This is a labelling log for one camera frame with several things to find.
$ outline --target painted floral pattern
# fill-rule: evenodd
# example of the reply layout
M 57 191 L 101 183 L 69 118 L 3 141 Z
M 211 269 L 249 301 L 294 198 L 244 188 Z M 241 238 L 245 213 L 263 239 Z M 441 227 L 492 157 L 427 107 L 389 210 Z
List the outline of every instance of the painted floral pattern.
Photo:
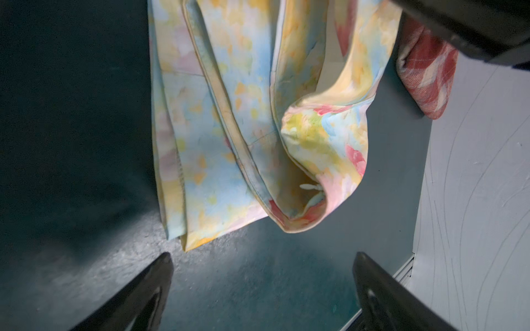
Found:
M 310 229 L 361 181 L 366 110 L 400 10 L 337 0 L 345 65 L 316 94 L 327 10 L 325 0 L 149 0 L 158 197 L 185 250 L 266 215 L 286 232 Z

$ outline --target red plaid fabric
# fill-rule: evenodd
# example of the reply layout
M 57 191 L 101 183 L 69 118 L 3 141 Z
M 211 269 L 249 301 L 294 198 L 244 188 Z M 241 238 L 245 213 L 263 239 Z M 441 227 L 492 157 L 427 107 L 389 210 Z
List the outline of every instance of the red plaid fabric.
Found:
M 403 25 L 397 75 L 429 118 L 438 119 L 447 106 L 458 51 L 414 19 Z

